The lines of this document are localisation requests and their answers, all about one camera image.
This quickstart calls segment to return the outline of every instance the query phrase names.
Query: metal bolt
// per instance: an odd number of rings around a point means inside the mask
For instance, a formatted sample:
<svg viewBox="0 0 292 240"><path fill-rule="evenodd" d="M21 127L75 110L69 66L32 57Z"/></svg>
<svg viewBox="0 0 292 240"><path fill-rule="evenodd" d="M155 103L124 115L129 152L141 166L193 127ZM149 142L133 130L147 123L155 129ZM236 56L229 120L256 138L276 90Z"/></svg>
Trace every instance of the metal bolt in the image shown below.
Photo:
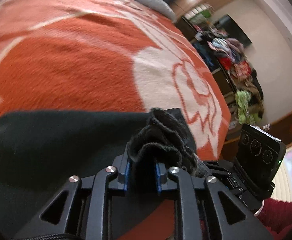
<svg viewBox="0 0 292 240"><path fill-rule="evenodd" d="M179 172L179 168L178 168L178 167L174 167L174 166L172 166L172 167L169 168L169 171L170 171L171 173L178 173L178 172Z"/></svg>
<svg viewBox="0 0 292 240"><path fill-rule="evenodd" d="M215 183L217 181L217 178L215 176L208 176L207 180L209 183Z"/></svg>
<svg viewBox="0 0 292 240"><path fill-rule="evenodd" d="M77 175L70 176L69 181L72 183L77 182L79 181L79 177Z"/></svg>
<svg viewBox="0 0 292 240"><path fill-rule="evenodd" d="M116 167L114 167L114 166L108 166L105 170L107 172L109 172L109 173L113 173L113 172L116 171Z"/></svg>

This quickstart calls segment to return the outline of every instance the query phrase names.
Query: wall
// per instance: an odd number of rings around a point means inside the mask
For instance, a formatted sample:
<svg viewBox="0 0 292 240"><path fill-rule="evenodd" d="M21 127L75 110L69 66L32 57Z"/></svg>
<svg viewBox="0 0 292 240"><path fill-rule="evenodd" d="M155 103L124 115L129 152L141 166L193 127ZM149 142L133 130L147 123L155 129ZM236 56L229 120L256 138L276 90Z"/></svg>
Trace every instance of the wall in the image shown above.
<svg viewBox="0 0 292 240"><path fill-rule="evenodd" d="M212 22L229 14L252 41L245 53L264 92L261 125L292 111L292 51L268 16L252 0L234 0L216 11Z"/></svg>

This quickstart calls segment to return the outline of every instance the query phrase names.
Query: bed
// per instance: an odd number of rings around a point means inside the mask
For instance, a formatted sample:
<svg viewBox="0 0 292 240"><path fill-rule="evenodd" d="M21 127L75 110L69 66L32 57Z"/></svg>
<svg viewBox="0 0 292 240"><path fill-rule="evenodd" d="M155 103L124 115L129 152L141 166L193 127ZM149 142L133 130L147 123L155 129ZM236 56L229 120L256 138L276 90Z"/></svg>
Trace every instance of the bed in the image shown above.
<svg viewBox="0 0 292 240"><path fill-rule="evenodd" d="M180 108L197 155L218 159L230 120L218 85L170 8L138 1L0 0L0 116ZM120 239L172 231L173 203L164 201Z"/></svg>

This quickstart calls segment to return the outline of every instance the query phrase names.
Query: orange and white patterned blanket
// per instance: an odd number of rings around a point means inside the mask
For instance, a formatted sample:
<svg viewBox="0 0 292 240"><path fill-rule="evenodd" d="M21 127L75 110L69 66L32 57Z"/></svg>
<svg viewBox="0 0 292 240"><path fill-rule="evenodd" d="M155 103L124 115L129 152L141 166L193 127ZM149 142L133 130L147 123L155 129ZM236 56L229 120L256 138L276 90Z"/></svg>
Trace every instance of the orange and white patterned blanket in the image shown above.
<svg viewBox="0 0 292 240"><path fill-rule="evenodd" d="M133 0L0 0L0 116L181 108L201 159L219 157L230 114L169 19Z"/></svg>

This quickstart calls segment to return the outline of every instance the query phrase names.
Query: orange fabric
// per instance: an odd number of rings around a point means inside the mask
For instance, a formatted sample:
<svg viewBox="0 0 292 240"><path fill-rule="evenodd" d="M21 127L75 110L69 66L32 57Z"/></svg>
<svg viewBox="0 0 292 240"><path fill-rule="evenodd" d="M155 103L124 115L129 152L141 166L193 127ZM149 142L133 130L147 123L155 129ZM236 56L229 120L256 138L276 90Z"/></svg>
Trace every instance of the orange fabric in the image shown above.
<svg viewBox="0 0 292 240"><path fill-rule="evenodd" d="M132 0L0 0L0 116L15 110L181 108L203 160L230 113L203 60L169 19ZM164 240L165 201L121 239Z"/></svg>

